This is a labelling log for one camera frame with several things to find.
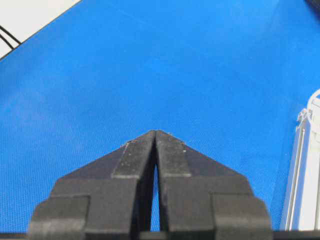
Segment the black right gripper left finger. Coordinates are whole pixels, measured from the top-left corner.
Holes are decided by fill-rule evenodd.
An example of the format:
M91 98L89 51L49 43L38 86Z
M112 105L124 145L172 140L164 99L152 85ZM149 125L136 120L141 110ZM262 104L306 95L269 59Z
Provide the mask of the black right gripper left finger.
M30 240L132 240L151 227L155 131L59 178L33 212Z

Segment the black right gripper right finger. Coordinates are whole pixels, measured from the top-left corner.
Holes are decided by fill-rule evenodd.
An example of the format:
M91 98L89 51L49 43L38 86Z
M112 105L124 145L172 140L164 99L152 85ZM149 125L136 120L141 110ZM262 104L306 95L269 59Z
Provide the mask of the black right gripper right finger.
M247 178L163 131L155 137L160 222L170 240L270 240Z

